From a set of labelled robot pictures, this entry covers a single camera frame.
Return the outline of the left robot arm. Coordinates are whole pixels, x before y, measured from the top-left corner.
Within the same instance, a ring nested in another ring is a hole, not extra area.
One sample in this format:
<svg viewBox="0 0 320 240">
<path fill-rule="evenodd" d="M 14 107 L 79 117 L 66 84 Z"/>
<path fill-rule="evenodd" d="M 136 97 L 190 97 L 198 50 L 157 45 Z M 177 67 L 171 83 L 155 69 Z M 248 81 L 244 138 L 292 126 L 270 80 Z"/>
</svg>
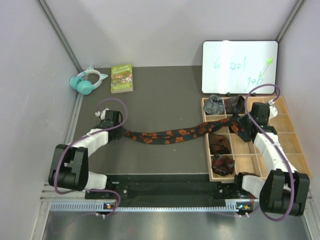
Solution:
<svg viewBox="0 0 320 240">
<path fill-rule="evenodd" d="M 114 191 L 105 174 L 89 171 L 89 157 L 99 148 L 117 141 L 125 130 L 119 126 L 123 122 L 120 111 L 98 111 L 99 125 L 94 126 L 74 144 L 58 144 L 53 153 L 48 183 L 52 187 L 70 191 L 96 189 L 102 198 L 109 198 Z"/>
</svg>

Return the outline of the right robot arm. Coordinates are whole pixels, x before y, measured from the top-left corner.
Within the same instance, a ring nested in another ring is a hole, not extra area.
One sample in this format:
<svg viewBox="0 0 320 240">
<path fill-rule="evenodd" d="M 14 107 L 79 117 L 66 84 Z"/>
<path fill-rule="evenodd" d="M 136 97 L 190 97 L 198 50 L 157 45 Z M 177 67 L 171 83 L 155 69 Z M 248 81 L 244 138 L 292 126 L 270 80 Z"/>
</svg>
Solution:
<svg viewBox="0 0 320 240">
<path fill-rule="evenodd" d="M 240 172 L 234 178 L 233 192 L 239 198 L 252 194 L 264 213 L 301 216 L 304 213 L 310 178 L 300 173 L 287 158 L 278 133 L 268 124 L 276 117 L 273 105 L 254 102 L 251 111 L 240 122 L 248 127 L 249 139 L 260 151 L 268 169 L 266 179 L 253 173 Z"/>
</svg>

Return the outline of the dark orange floral tie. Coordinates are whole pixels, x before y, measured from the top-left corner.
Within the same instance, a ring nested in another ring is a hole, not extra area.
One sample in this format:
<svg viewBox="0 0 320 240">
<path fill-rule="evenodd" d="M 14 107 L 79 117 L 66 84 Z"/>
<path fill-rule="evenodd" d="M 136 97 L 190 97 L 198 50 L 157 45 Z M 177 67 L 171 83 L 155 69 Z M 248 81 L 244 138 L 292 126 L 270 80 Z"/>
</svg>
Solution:
<svg viewBox="0 0 320 240">
<path fill-rule="evenodd" d="M 143 144 L 169 145 L 194 140 L 205 134 L 216 133 L 223 128 L 230 128 L 244 142 L 249 142 L 251 140 L 251 131 L 249 126 L 241 122 L 241 118 L 241 116 L 234 114 L 215 121 L 205 121 L 194 127 L 160 132 L 134 132 L 127 130 L 125 137 Z"/>
</svg>

